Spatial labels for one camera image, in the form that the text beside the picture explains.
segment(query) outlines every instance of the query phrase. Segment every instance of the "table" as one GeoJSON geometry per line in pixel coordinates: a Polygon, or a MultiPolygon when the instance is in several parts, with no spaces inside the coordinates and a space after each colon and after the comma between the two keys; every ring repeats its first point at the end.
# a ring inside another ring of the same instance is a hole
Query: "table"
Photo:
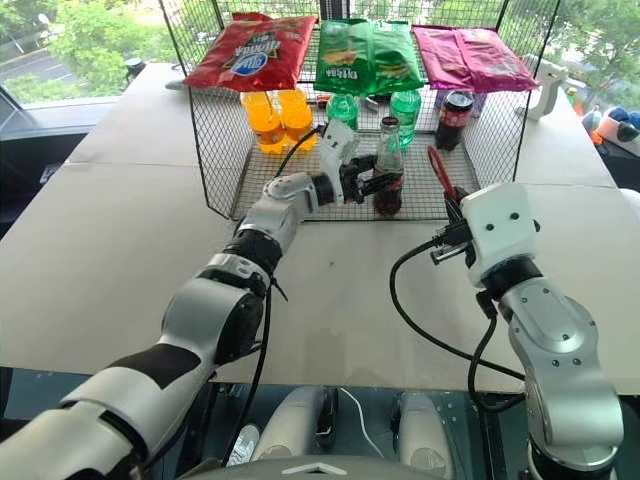
{"type": "MultiPolygon", "coordinates": [[[[230,238],[230,222],[204,204],[186,96],[163,88],[177,75],[149,65],[0,242],[0,364],[94,373],[147,348],[175,290],[230,238]]],[[[580,147],[582,132],[560,118],[533,125],[523,146],[519,178],[542,224],[539,266],[599,323],[600,357],[618,392],[639,393],[629,360],[640,334],[640,222],[595,150],[580,147]],[[559,137],[582,148],[582,174],[563,176],[566,152],[544,148],[559,137]],[[536,151],[548,156],[546,177],[525,168],[536,151]]],[[[275,295],[262,382],[465,390],[467,363],[412,334],[388,296],[392,263],[441,225],[301,226],[278,268],[290,302],[275,295]]],[[[410,262],[398,290],[418,323],[464,350],[487,326],[460,259],[410,262]]],[[[485,356],[518,367],[504,322],[485,356]]],[[[255,360],[219,379],[250,381],[255,360]]],[[[519,387],[484,369],[477,385],[519,387]]]]}

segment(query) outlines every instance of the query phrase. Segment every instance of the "green chip bag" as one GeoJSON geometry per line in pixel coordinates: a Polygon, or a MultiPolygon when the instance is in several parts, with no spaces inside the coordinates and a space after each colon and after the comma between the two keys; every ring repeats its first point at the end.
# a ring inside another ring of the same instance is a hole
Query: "green chip bag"
{"type": "Polygon", "coordinates": [[[370,94],[414,90],[424,86],[411,30],[406,22],[374,22],[375,86],[370,94]]]}
{"type": "Polygon", "coordinates": [[[371,47],[371,26],[366,20],[322,22],[314,88],[365,95],[375,81],[370,66],[371,47]]]}
{"type": "Polygon", "coordinates": [[[423,85],[406,22],[322,22],[316,90],[366,96],[423,85]]]}

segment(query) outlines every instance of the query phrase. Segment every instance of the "floor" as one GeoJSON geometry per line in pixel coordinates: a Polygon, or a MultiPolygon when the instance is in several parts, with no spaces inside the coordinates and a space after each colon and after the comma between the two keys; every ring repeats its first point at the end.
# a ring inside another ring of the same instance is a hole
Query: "floor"
{"type": "MultiPolygon", "coordinates": [[[[86,378],[83,375],[15,370],[4,416],[8,419],[31,419],[39,412],[55,407],[60,398],[86,378]]],[[[255,423],[260,429],[264,428],[273,411],[291,389],[292,387],[285,386],[261,386],[250,410],[248,422],[255,423]]],[[[363,406],[370,437],[385,458],[395,460],[389,421],[392,402],[398,391],[383,388],[351,388],[349,391],[363,406]]],[[[205,457],[219,458],[223,455],[247,393],[248,386],[238,386],[230,393],[218,393],[204,439],[205,457]]],[[[487,478],[480,423],[467,395],[459,392],[431,392],[430,396],[439,408],[445,424],[455,464],[455,479],[487,478]]],[[[355,404],[343,393],[339,393],[339,403],[336,441],[328,453],[376,456],[363,438],[355,404]]],[[[625,441],[618,455],[617,473],[619,480],[631,480],[637,478],[636,452],[640,446],[640,421],[624,403],[623,414],[625,441]]],[[[526,466],[527,427],[524,405],[518,405],[502,414],[499,419],[505,468],[503,472],[497,472],[495,478],[515,480],[518,472],[526,466]]],[[[153,470],[153,478],[175,478],[184,442],[183,435],[158,461],[153,470]]]]}

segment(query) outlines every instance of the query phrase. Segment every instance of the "blue ball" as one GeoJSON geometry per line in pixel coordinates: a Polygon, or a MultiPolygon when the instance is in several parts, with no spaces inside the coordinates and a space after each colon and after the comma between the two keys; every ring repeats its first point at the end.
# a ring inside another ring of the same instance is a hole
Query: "blue ball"
{"type": "Polygon", "coordinates": [[[620,107],[613,107],[610,111],[609,111],[609,116],[611,118],[613,118],[616,122],[627,122],[629,121],[629,114],[627,113],[627,111],[620,107]]]}
{"type": "Polygon", "coordinates": [[[640,130],[640,112],[633,111],[629,114],[629,123],[640,130]]]}

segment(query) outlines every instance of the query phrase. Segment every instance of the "road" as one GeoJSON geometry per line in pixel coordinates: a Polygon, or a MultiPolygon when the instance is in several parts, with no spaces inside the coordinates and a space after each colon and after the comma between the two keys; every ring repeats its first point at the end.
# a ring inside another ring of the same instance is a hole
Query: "road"
{"type": "Polygon", "coordinates": [[[0,83],[4,83],[9,78],[28,74],[37,75],[43,82],[47,80],[62,80],[69,84],[78,82],[78,77],[71,73],[66,65],[51,56],[46,48],[0,64],[0,83]]]}

